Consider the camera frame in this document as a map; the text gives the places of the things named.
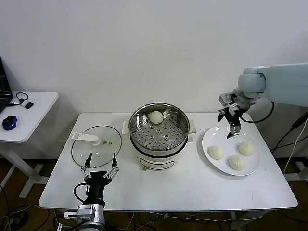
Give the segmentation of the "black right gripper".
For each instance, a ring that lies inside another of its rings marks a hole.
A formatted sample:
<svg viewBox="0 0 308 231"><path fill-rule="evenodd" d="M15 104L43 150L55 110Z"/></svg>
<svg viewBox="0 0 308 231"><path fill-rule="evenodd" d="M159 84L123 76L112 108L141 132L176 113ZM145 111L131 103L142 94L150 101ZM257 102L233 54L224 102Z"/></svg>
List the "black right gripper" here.
<svg viewBox="0 0 308 231"><path fill-rule="evenodd" d="M241 131L240 117L243 114L242 109L237 105L229 105L224 109L220 109L218 112L218 122L220 122L223 118L226 118L229 123L229 133L227 135L227 139L237 136Z"/></svg>

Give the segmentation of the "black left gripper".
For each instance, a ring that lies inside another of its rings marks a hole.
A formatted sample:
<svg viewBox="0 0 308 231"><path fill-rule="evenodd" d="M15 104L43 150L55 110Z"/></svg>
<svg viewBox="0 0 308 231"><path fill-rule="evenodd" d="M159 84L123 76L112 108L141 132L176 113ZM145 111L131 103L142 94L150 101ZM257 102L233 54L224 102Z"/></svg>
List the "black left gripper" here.
<svg viewBox="0 0 308 231"><path fill-rule="evenodd" d="M116 159L116 154L113 155L112 168L109 172L107 171L95 171L90 172L90 163L91 163L92 153L89 154L88 158L85 161L81 171L85 175L85 183L88 185L88 195L84 200L84 205L98 204L104 205L105 201L103 200L103 191L106 185L112 182L112 179L119 172L118 162Z"/></svg>

